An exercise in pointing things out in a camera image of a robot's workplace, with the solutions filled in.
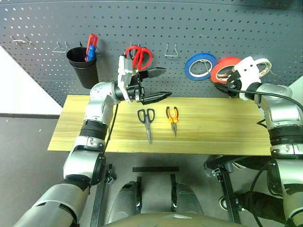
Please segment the red-handled scissors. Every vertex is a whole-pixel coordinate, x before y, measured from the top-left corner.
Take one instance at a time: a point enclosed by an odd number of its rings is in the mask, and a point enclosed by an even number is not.
[[[139,71],[146,69],[152,62],[151,51],[145,47],[139,47],[137,45],[132,45],[126,49],[126,51],[125,51],[126,57],[127,57],[127,55],[130,55],[130,51],[132,51],[132,50],[134,50],[134,52],[136,51],[135,52],[136,54],[134,55],[134,59],[133,59],[133,68],[137,68]],[[147,53],[149,55],[149,58],[148,58],[148,62],[144,66],[142,66],[144,53]]]

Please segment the pegboard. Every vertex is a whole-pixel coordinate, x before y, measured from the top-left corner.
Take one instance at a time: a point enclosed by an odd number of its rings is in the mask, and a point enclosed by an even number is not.
[[[151,50],[151,67],[166,74],[146,79],[147,93],[172,91],[174,97],[226,97],[210,79],[186,78],[186,61],[199,52],[217,60],[227,56],[268,58],[274,74],[262,82],[290,85],[303,70],[301,0],[166,1],[0,1],[0,45],[60,105],[68,94],[89,94],[81,86],[62,49],[86,46],[88,35],[99,36],[99,81],[116,81],[118,57],[130,45]],[[29,38],[31,44],[12,43]],[[177,43],[178,57],[174,54]]]

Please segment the blue tape roll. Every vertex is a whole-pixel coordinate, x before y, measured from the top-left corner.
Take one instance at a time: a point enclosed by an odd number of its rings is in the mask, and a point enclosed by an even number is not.
[[[210,69],[208,69],[208,72],[205,72],[201,75],[198,74],[194,74],[190,71],[191,67],[196,63],[199,62],[201,60],[205,60],[208,63],[210,63],[211,67]],[[190,59],[188,59],[188,61],[185,64],[185,75],[187,78],[192,79],[192,80],[203,80],[203,79],[207,79],[210,78],[210,73],[212,71],[212,69],[215,67],[215,65],[217,64],[217,59],[210,53],[198,53],[195,54],[194,56],[192,56]]]

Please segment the tape roll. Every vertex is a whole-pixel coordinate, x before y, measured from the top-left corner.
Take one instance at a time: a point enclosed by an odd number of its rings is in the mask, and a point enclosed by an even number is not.
[[[211,80],[214,83],[227,83],[227,74],[218,74],[221,70],[227,68],[227,67],[234,67],[236,64],[238,64],[242,59],[240,58],[234,58],[234,57],[227,57],[221,59],[218,64],[213,68],[211,73]]]
[[[191,71],[192,66],[196,62],[207,62],[210,64],[210,68],[208,69],[207,72],[202,73],[202,74],[195,74]],[[215,67],[217,64],[217,59],[210,53],[198,53],[192,56],[190,59],[185,64],[185,75],[187,78],[192,79],[192,80],[203,80],[207,79],[211,75],[212,69]]]

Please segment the wooden table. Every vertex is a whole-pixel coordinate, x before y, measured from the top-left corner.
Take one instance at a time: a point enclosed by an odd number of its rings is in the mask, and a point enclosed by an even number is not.
[[[89,96],[67,96],[48,150],[70,151],[79,135]],[[179,111],[177,137],[165,114],[166,106]],[[139,109],[153,108],[152,144]],[[155,104],[119,104],[111,141],[106,152],[155,152],[222,155],[270,155],[268,132],[256,124],[261,120],[252,101],[228,98],[167,98]]]

